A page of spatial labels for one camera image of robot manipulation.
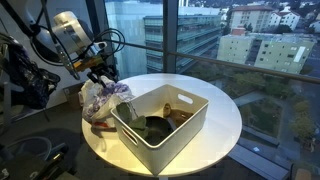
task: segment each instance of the gray floor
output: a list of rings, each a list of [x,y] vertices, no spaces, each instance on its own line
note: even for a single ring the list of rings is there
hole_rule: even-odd
[[[65,157],[65,165],[76,169],[75,176],[79,179],[95,180],[135,180],[155,179],[128,174],[107,164],[88,147],[81,134],[81,109],[73,109],[68,103],[48,109],[50,122],[44,113],[38,113],[13,124],[8,132],[0,137],[0,143],[8,145],[14,140],[28,136],[44,136],[53,145],[65,142],[69,152]],[[247,169],[229,157],[224,158],[215,166],[188,176],[170,178],[173,180],[248,180],[263,179],[255,172]]]

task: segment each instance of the apartment building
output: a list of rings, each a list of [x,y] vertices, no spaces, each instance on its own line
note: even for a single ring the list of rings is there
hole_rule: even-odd
[[[218,59],[299,74],[315,43],[298,34],[227,35],[220,39]]]
[[[273,12],[271,13],[268,26],[277,27],[279,25],[288,25],[293,31],[296,29],[299,19],[300,19],[300,15],[292,11]]]
[[[261,32],[268,27],[272,9],[269,6],[237,6],[232,10],[231,29],[251,24],[252,32]]]
[[[149,47],[162,48],[162,16],[144,18],[145,40]],[[178,16],[177,51],[201,56],[212,50],[221,37],[220,15],[181,15]],[[162,53],[147,50],[148,73],[161,72],[163,69]],[[189,58],[177,58],[177,72],[183,72],[193,61]]]

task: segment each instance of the brown object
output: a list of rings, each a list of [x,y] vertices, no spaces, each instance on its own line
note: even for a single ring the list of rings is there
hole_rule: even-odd
[[[190,112],[172,109],[169,103],[166,103],[163,107],[163,118],[171,118],[177,128],[186,122],[192,115],[193,113]]]

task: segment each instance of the round white table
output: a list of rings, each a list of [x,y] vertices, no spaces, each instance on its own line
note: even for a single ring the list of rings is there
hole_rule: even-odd
[[[209,100],[206,120],[199,133],[160,172],[160,179],[204,170],[226,156],[237,143],[242,120],[233,100],[205,81],[178,74],[146,74],[120,81],[134,96],[170,84]],[[82,131],[89,146],[108,163],[132,174],[153,177],[151,172],[118,138],[117,132],[100,131],[82,120]]]

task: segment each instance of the white plastic bin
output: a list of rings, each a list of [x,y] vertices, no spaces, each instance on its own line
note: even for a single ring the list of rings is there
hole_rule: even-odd
[[[194,115],[156,146],[148,144],[124,123],[116,108],[111,110],[119,138],[154,175],[159,174],[201,130],[208,107],[207,99],[171,85],[163,85],[131,100],[139,116],[162,117],[165,103]]]

